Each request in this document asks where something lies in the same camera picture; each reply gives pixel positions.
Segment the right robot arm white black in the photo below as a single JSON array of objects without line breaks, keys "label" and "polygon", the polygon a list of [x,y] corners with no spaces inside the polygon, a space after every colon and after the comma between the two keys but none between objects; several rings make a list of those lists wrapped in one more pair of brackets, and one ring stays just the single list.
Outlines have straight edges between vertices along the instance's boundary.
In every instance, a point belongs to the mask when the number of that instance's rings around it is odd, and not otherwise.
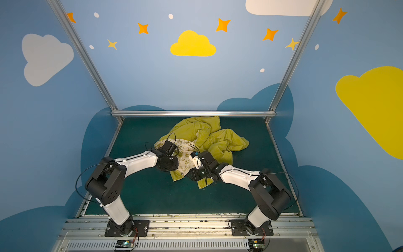
[{"label": "right robot arm white black", "polygon": [[198,177],[232,184],[251,193],[257,205],[245,219],[245,226],[251,230],[267,221],[276,221],[292,201],[292,193],[277,177],[278,173],[248,171],[218,163],[208,151],[194,151],[190,160]]}]

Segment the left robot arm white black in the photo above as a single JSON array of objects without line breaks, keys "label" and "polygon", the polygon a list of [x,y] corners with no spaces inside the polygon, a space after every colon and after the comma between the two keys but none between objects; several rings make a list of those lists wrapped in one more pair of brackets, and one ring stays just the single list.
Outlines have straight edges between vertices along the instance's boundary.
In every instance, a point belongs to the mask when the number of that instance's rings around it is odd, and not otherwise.
[{"label": "left robot arm white black", "polygon": [[104,157],[85,184],[85,189],[108,214],[110,221],[117,227],[128,228],[131,214],[126,209],[121,191],[126,178],[136,172],[160,165],[169,171],[178,168],[176,146],[165,149],[151,149],[141,154],[113,159]]}]

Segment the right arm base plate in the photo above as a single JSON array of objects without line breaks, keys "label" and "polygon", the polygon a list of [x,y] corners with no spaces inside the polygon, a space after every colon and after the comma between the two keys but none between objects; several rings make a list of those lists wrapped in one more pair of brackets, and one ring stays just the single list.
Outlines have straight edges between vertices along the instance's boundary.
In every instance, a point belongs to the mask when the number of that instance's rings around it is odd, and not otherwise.
[{"label": "right arm base plate", "polygon": [[246,219],[232,219],[228,226],[233,236],[273,236],[271,220],[255,227]]}]

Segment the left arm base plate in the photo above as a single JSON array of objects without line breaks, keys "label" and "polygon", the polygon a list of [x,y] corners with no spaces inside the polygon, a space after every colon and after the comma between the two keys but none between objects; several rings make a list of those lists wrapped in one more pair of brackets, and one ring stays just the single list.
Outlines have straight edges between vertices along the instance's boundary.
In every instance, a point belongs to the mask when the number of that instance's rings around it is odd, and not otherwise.
[{"label": "left arm base plate", "polygon": [[105,237],[146,237],[149,230],[149,220],[132,220],[128,219],[122,225],[117,225],[114,221],[109,220]]}]

